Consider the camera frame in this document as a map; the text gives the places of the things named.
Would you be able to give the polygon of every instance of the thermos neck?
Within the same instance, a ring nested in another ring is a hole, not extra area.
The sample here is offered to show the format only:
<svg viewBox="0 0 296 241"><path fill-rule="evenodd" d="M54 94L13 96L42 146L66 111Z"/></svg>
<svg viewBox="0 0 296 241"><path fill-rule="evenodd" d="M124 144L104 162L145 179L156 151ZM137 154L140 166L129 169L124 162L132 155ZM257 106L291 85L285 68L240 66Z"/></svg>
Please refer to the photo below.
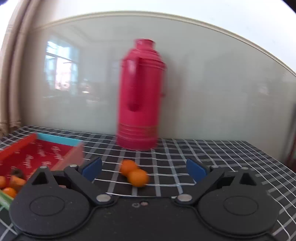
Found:
<svg viewBox="0 0 296 241"><path fill-rule="evenodd" d="M138 50L153 49L154 41L151 39L137 39L135 42Z"/></svg>

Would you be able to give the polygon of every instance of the table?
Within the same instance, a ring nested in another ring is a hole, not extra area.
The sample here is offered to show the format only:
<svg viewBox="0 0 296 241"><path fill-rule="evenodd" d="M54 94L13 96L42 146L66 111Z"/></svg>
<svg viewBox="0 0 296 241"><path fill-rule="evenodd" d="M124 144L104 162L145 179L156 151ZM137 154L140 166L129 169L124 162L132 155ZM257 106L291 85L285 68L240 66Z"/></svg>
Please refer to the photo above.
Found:
<svg viewBox="0 0 296 241"><path fill-rule="evenodd" d="M261 179L270 195L281 206L280 215L272 231L280 241L294 240L296 236L296 175L289 168L245 141L213 141L188 139L159 139L150 152L130 151L116 145L116 137L37 126L25 126L3 137L0 148L31 133L39 132L83 140L85 159L102 157L103 168L94 184L109 194L122 196L177 196L194 185L186 172L186 159L195 158L207 166L217 165L238 171L248 167ZM145 188L135 188L119 175L119 163L134 160L150 175ZM8 211L0 207L0 241L15 237Z"/></svg>

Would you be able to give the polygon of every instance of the brown curtain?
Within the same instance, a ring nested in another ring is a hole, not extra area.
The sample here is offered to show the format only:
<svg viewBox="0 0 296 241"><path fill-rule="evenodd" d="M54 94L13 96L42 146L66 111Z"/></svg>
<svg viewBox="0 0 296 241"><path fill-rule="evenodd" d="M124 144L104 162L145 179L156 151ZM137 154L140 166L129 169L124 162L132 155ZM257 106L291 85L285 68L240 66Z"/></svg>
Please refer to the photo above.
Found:
<svg viewBox="0 0 296 241"><path fill-rule="evenodd" d="M19 0L0 51L0 136L20 127L19 81L25 40L40 0Z"/></svg>

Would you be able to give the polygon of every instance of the open box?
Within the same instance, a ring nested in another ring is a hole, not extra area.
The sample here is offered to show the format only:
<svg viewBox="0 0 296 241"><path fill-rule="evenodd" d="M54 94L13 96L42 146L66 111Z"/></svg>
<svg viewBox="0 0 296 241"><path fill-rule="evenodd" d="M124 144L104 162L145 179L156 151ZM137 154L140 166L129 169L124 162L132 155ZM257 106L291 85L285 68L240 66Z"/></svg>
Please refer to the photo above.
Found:
<svg viewBox="0 0 296 241"><path fill-rule="evenodd" d="M28 180L39 166L48 166L55 171L82 163L83 141L33 133L0 151L0 176L5 176L8 184L10 173L15 168L22 170ZM0 190L0 205L8 209L12 200Z"/></svg>

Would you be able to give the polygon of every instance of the blue gripper pad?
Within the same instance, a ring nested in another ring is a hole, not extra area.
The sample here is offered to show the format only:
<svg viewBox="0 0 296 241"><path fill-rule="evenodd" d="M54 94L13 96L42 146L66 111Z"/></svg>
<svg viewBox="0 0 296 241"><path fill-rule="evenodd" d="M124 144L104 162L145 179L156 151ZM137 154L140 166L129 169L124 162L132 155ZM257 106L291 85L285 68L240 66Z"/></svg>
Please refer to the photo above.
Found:
<svg viewBox="0 0 296 241"><path fill-rule="evenodd" d="M187 173L196 181L202 180L208 173L209 169L201 162L187 159L186 161Z"/></svg>
<svg viewBox="0 0 296 241"><path fill-rule="evenodd" d="M92 182L102 171L102 160L97 158L90 162L86 162L81 170L81 175Z"/></svg>

